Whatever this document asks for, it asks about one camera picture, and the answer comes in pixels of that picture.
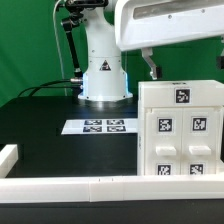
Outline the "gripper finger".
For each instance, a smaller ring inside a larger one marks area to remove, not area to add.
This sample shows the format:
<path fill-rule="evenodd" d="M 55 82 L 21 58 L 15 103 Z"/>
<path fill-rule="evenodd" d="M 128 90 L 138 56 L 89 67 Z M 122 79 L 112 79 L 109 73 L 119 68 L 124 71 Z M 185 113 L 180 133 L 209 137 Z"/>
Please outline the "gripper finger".
<path fill-rule="evenodd" d="M 221 36 L 221 43 L 224 44 L 224 35 Z M 221 52 L 221 55 L 216 58 L 217 68 L 224 70 L 224 48 Z"/>

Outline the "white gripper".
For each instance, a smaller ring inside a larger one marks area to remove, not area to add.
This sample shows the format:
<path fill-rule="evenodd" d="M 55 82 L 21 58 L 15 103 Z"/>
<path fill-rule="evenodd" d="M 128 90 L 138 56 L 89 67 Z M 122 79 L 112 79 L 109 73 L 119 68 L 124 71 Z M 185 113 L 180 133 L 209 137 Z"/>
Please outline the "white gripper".
<path fill-rule="evenodd" d="M 162 68 L 149 47 L 221 35 L 224 0 L 118 0 L 115 7 L 116 44 L 122 51 L 143 48 L 153 80 L 162 77 Z"/>

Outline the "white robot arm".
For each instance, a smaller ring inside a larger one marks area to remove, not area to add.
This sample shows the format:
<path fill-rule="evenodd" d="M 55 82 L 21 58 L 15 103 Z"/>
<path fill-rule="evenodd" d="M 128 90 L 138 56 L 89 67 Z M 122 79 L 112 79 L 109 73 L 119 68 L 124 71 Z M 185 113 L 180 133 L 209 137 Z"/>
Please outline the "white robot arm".
<path fill-rule="evenodd" d="M 123 51 L 141 50 L 151 60 L 154 47 L 224 35 L 224 0 L 108 0 L 83 7 L 88 67 L 81 98 L 94 102 L 130 98 Z"/>

